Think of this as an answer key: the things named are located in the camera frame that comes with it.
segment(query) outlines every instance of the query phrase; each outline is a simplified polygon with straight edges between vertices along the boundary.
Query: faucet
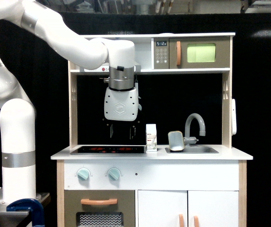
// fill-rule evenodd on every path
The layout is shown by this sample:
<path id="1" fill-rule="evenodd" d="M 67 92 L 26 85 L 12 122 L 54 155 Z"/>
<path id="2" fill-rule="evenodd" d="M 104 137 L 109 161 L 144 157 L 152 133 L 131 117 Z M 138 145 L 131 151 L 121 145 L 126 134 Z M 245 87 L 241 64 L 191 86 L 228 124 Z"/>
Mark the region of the faucet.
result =
<path id="1" fill-rule="evenodd" d="M 197 113 L 191 114 L 187 118 L 186 125 L 184 127 L 184 144 L 186 146 L 189 146 L 189 144 L 195 144 L 198 141 L 198 139 L 196 139 L 196 137 L 190 137 L 190 124 L 194 118 L 198 121 L 198 123 L 200 125 L 200 136 L 206 135 L 205 122 L 203 121 L 202 117 Z"/>

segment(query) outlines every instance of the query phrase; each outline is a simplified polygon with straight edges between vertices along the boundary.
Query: orange handle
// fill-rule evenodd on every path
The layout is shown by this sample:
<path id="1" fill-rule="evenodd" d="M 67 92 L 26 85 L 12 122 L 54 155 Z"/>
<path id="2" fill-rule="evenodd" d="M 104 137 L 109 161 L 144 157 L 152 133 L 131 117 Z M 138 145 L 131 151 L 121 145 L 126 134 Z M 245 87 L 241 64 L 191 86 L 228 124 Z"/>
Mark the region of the orange handle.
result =
<path id="1" fill-rule="evenodd" d="M 179 226 L 184 227 L 184 217 L 182 214 L 179 215 Z"/>
<path id="2" fill-rule="evenodd" d="M 82 199 L 80 203 L 84 205 L 111 205 L 111 204 L 117 204 L 117 199 L 109 199 L 109 200 Z"/>
<path id="3" fill-rule="evenodd" d="M 181 65 L 181 59 L 182 59 L 181 41 L 177 41 L 177 42 L 176 42 L 176 48 L 177 48 L 177 60 L 176 60 L 176 65 Z"/>
<path id="4" fill-rule="evenodd" d="M 194 216 L 194 227 L 200 227 L 200 224 L 198 223 L 198 217 Z"/>

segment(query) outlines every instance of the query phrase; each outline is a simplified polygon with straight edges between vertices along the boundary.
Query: mint green knob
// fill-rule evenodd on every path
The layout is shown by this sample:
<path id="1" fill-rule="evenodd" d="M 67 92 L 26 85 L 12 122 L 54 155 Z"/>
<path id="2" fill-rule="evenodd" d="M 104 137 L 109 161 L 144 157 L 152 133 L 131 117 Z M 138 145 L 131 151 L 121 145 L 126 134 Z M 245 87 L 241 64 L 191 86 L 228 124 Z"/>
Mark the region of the mint green knob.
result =
<path id="1" fill-rule="evenodd" d="M 85 180 L 88 179 L 88 177 L 90 175 L 90 172 L 86 168 L 81 168 L 81 169 L 78 170 L 77 175 L 78 175 L 79 180 L 85 181 Z"/>
<path id="2" fill-rule="evenodd" d="M 110 180 L 116 181 L 118 178 L 120 178 L 121 172 L 118 168 L 111 168 L 108 170 L 107 175 Z"/>

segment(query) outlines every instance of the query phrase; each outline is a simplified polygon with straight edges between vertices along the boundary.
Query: black cooktop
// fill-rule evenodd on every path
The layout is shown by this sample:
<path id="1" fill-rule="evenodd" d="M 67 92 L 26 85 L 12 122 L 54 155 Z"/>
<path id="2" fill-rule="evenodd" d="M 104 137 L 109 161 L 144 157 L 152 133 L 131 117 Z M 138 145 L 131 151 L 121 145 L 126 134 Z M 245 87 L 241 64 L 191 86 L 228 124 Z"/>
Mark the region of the black cooktop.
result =
<path id="1" fill-rule="evenodd" d="M 82 146 L 71 152 L 72 155 L 85 154 L 144 154 L 146 146 Z"/>

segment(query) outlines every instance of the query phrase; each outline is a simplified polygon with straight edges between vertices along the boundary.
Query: blue clamp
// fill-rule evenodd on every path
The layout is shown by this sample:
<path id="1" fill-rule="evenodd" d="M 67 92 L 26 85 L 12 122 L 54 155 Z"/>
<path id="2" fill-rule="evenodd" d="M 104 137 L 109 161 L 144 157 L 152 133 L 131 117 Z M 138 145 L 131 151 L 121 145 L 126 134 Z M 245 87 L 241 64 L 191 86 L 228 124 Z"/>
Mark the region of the blue clamp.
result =
<path id="1" fill-rule="evenodd" d="M 21 199 L 9 204 L 6 211 L 28 210 L 31 212 L 32 226 L 45 227 L 44 208 L 38 200 Z"/>

